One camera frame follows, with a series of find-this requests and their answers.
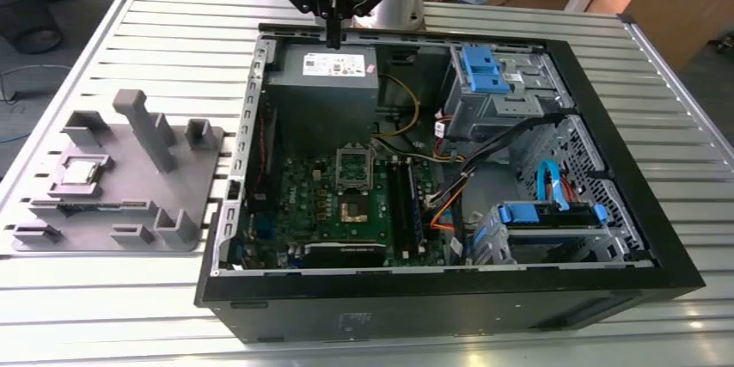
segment yellow wire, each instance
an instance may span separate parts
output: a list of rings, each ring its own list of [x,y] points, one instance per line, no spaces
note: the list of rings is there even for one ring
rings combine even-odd
[[[416,108],[416,110],[413,111],[413,119],[412,119],[412,123],[409,125],[406,125],[404,128],[398,129],[397,131],[393,131],[393,132],[385,132],[385,133],[377,133],[374,136],[376,137],[380,137],[380,138],[390,138],[390,137],[396,137],[398,135],[401,135],[404,132],[406,132],[409,129],[412,129],[416,124],[418,123],[418,118],[420,118],[420,115],[421,115],[421,102],[418,100],[418,96],[416,95],[416,93],[413,92],[412,88],[409,88],[409,85],[406,85],[404,83],[404,81],[401,81],[401,79],[398,79],[397,77],[394,77],[393,75],[389,75],[388,73],[381,73],[380,74],[381,76],[385,76],[388,78],[390,78],[393,80],[393,82],[396,82],[401,88],[405,89],[405,91],[409,93],[409,95],[412,96],[412,99],[413,99],[413,106]]]
[[[448,161],[448,160],[452,159],[450,156],[444,156],[444,155],[437,155],[437,154],[434,154],[434,158],[436,158],[436,159],[440,159],[440,160],[442,160],[442,161]],[[464,162],[465,159],[466,159],[466,158],[465,158],[462,155],[458,155],[458,156],[457,156],[457,160],[460,160],[460,161]]]

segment blue cable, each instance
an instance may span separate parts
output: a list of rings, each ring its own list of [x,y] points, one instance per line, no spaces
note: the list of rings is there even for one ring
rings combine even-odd
[[[536,183],[538,185],[538,200],[546,200],[546,171],[550,172],[550,187],[553,188],[553,200],[561,205],[561,210],[570,209],[566,198],[564,198],[564,190],[561,189],[561,170],[560,165],[550,159],[544,159],[538,165],[538,175]]]
[[[30,137],[30,135],[31,135],[31,134],[27,133],[26,135],[22,135],[22,136],[19,136],[19,137],[6,139],[6,140],[0,141],[0,144],[7,144],[7,143],[14,142],[14,141],[21,141],[23,138]]]

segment wire bundle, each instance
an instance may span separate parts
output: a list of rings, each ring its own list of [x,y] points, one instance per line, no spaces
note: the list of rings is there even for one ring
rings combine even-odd
[[[574,188],[572,187],[572,184],[569,183],[569,179],[565,175],[561,176],[561,185],[564,186],[564,193],[566,195],[566,199],[570,202],[578,202],[578,193],[574,191]]]
[[[397,155],[413,156],[413,157],[425,159],[426,161],[438,162],[438,163],[452,162],[449,159],[437,159],[436,157],[426,156],[417,152],[406,152],[405,150],[400,150],[394,145],[392,145],[384,138],[380,138],[377,135],[373,135],[372,138],[376,142],[378,142],[378,144],[381,144],[386,148],[386,150],[389,150]]]
[[[437,122],[449,122],[452,119],[453,119],[452,115],[445,115],[440,119],[437,119]],[[450,161],[452,157],[441,153],[441,144],[444,141],[445,141],[444,138],[437,139],[437,143],[434,144],[434,157],[436,159]],[[462,155],[458,155],[457,159],[460,160],[460,162],[465,161],[465,157]]]
[[[438,209],[438,213],[432,219],[432,228],[453,229],[452,225],[441,224],[438,223],[438,220],[442,214],[445,213],[446,209],[452,206],[452,203],[456,202],[457,198],[460,198],[461,193],[468,186],[469,178],[472,177],[472,174],[477,170],[478,162],[486,159],[493,153],[505,149],[516,141],[518,136],[525,131],[528,131],[529,129],[533,129],[536,126],[540,126],[540,125],[557,124],[564,118],[566,118],[566,115],[564,113],[549,113],[541,118],[530,118],[524,120],[517,125],[514,125],[510,129],[498,133],[494,137],[488,139],[482,143],[480,148],[477,148],[474,152],[469,154],[469,156],[466,157],[466,160],[460,166],[460,171],[457,172],[453,180],[449,180],[445,183],[444,187],[440,188],[440,191],[436,194],[429,196],[429,202],[433,204],[441,198],[444,198],[448,194],[452,194],[452,197],[449,198],[444,206]]]
[[[418,100],[418,96],[416,95],[416,92],[413,92],[413,89],[409,88],[409,85],[406,85],[401,79],[398,79],[393,75],[389,75],[388,73],[381,73],[380,76],[386,77],[393,82],[396,82],[401,86],[401,88],[404,88],[405,92],[412,96],[413,99],[413,119],[412,122],[409,122],[409,125],[398,129],[397,131],[377,133],[373,135],[376,138],[390,138],[397,137],[402,133],[408,132],[416,126],[416,124],[418,124],[418,118],[421,116],[421,101]]]

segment sticker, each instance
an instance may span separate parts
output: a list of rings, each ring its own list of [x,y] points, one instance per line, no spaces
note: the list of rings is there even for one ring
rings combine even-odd
[[[446,135],[446,125],[444,122],[437,122],[434,124],[434,133],[437,134],[438,138],[444,138]]]
[[[370,326],[373,313],[342,313],[340,314],[338,329],[345,332],[364,330]]]
[[[464,251],[464,245],[461,245],[461,242],[456,237],[452,239],[452,244],[450,245],[452,245],[452,249],[454,250],[457,255],[461,256],[461,251]]]
[[[309,53],[304,58],[304,74],[306,76],[365,77],[365,56]]]
[[[524,77],[520,75],[520,73],[504,73],[502,77],[508,82],[524,82]]]

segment blue plastic latch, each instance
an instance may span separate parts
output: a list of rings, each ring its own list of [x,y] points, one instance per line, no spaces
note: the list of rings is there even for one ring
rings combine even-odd
[[[597,218],[600,219],[600,222],[608,223],[609,216],[608,216],[608,208],[605,208],[605,205],[596,204],[594,212],[597,212]]]
[[[508,206],[501,206],[501,221],[502,223],[513,222],[513,216],[510,215],[510,208],[508,208]]]
[[[509,94],[510,85],[502,79],[502,65],[494,58],[493,48],[490,46],[465,46],[461,51],[472,92]]]
[[[512,204],[500,208],[502,223],[540,223],[538,211],[533,204]]]
[[[513,223],[540,223],[538,211],[533,204],[513,204],[509,205],[513,215]]]

